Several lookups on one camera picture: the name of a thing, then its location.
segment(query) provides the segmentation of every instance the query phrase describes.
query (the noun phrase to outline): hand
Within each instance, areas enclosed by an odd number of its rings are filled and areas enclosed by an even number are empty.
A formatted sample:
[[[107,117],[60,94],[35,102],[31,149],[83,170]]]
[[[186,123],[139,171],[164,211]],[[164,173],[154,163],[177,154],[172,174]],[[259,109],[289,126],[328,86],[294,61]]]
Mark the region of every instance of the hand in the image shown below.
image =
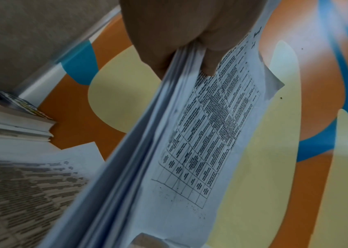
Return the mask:
[[[250,31],[267,0],[120,0],[141,60],[163,78],[177,48],[206,48],[201,70],[213,76],[223,56]]]

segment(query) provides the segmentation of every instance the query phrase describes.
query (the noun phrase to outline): cream colored shape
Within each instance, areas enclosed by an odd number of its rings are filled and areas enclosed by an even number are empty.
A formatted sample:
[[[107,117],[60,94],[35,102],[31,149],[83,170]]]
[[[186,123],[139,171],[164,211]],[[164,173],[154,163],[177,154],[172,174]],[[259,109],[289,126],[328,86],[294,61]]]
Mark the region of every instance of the cream colored shape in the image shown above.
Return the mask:
[[[277,44],[270,69],[285,86],[272,99],[233,175],[207,242],[214,248],[268,248],[284,219],[301,123],[299,63],[287,43]]]
[[[332,165],[309,248],[348,248],[348,113],[339,110]]]
[[[106,124],[127,133],[144,113],[159,84],[160,79],[131,46],[93,78],[89,105]]]

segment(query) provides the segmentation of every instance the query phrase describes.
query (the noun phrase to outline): bundle of papers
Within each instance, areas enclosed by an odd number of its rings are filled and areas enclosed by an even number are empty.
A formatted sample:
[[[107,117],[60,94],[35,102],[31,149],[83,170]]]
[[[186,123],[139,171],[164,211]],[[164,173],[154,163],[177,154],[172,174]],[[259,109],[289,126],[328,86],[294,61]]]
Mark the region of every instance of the bundle of papers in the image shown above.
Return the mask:
[[[206,242],[241,154],[282,86],[258,53],[276,5],[267,3],[213,77],[200,72],[201,44],[177,50],[144,115],[41,248],[122,248],[140,233],[170,246]]]

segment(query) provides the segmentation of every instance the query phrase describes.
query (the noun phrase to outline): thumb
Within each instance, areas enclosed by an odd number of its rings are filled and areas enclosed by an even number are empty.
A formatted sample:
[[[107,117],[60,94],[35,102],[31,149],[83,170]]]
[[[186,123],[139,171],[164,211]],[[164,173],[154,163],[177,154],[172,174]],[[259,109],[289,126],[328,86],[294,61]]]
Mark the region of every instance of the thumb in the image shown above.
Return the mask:
[[[201,70],[208,76],[214,76],[220,61],[222,61],[224,55],[229,50],[230,49],[222,51],[212,51],[210,49],[207,49],[205,52],[204,60],[201,64]]]

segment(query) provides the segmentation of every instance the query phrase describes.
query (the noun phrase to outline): sheet of paper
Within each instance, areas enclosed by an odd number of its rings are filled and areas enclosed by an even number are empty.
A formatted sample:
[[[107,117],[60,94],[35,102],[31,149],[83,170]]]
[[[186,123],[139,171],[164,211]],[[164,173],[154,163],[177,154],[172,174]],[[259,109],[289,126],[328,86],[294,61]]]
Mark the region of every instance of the sheet of paper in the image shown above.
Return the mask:
[[[152,160],[128,242],[146,233],[201,247],[229,181],[269,101],[258,56],[262,29],[278,1],[222,60],[214,77],[200,74],[168,143]]]
[[[0,154],[0,248],[35,247],[103,164],[95,143]]]

